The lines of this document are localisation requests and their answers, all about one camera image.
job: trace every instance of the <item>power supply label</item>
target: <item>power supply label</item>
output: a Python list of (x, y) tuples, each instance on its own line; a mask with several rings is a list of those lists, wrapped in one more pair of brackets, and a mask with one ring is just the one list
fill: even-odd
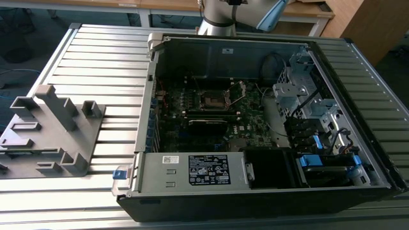
[(189, 184), (230, 184), (228, 155), (189, 156)]

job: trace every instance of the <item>barcode sticker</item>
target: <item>barcode sticker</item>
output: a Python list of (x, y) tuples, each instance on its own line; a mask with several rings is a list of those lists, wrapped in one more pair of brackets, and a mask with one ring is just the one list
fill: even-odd
[(164, 156), (161, 163), (163, 164), (179, 164), (179, 156)]
[(119, 4), (119, 6), (136, 7), (136, 4)]

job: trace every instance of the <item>white label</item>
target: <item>white label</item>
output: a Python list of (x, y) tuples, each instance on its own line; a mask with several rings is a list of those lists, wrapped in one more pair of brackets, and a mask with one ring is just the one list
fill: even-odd
[(163, 164), (179, 164), (179, 156), (164, 156), (161, 163)]
[(119, 4), (119, 6), (136, 7), (135, 4)]
[(221, 50), (222, 54), (233, 54), (233, 49), (225, 48)]

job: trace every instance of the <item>metal grooved worktable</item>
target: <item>metal grooved worktable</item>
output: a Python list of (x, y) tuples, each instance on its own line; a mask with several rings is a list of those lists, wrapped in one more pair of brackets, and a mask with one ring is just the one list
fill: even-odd
[[(112, 170), (129, 164), (139, 127), (141, 94), (147, 75), (147, 39), (152, 32), (187, 33), (191, 30), (83, 25), (69, 29), (48, 62), (37, 84), (53, 84), (60, 97), (75, 104), (95, 100), (107, 105), (95, 157), (81, 178), (0, 180), (0, 229), (131, 229), (214, 228), (310, 223), (308, 228), (345, 229), (357, 223), (378, 229), (409, 223), (409, 197), (362, 204), (336, 215), (272, 219), (217, 220), (180, 223), (137, 223), (121, 210), (111, 194)], [(398, 121), (406, 110), (368, 66), (354, 46), (341, 39), (306, 38), (241, 33), (240, 36), (314, 40), (341, 76), (361, 113), (409, 180), (409, 124)], [(127, 181), (119, 185), (125, 189)]]

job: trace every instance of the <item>sticker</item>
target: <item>sticker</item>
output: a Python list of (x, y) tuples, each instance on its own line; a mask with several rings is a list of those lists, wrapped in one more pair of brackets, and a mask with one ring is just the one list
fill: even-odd
[(119, 6), (136, 7), (136, 4), (117, 4)]
[(163, 164), (179, 164), (179, 156), (164, 156), (161, 163)]
[(233, 49), (222, 49), (221, 53), (222, 54), (233, 54)]
[(230, 184), (228, 155), (189, 156), (189, 184)]

